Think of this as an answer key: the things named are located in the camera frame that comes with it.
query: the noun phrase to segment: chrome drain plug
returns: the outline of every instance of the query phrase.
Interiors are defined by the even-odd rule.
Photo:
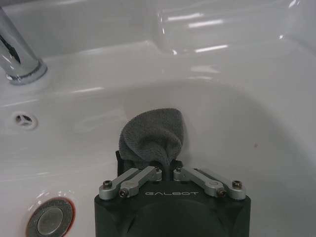
[[[73,216],[73,207],[69,201],[63,198],[51,199],[31,216],[27,237],[62,237],[71,225]]]

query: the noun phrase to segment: white sink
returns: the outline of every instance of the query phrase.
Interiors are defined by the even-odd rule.
[[[76,208],[66,236],[94,236],[93,199],[116,176],[120,131],[165,107],[184,116],[179,160],[245,184],[250,236],[314,236],[314,1],[134,2],[4,8],[48,73],[13,86],[0,69],[3,236],[25,236],[34,210],[57,196]],[[37,126],[17,125],[16,112]]]

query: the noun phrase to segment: towel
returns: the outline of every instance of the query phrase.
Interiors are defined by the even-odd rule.
[[[170,167],[181,151],[183,137],[182,114],[177,109],[151,110],[136,116],[125,125],[119,138],[123,170],[156,164],[163,169],[166,180],[170,179]]]

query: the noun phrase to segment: bolt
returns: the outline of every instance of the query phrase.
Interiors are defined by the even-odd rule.
[[[110,189],[112,187],[112,181],[111,180],[106,180],[103,182],[103,188],[104,189]]]
[[[219,190],[217,190],[216,194],[217,194],[217,197],[224,198],[226,196],[226,191],[225,191],[225,189],[219,189]]]
[[[126,189],[121,189],[119,192],[118,192],[118,195],[121,197],[121,198],[126,198],[127,195],[128,195],[128,191]]]
[[[234,180],[233,181],[233,188],[234,189],[241,189],[242,188],[242,182],[239,180]]]

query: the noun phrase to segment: chrome faucet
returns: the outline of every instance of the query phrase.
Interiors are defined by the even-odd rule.
[[[47,71],[0,7],[0,67],[11,84],[25,85],[36,81]]]

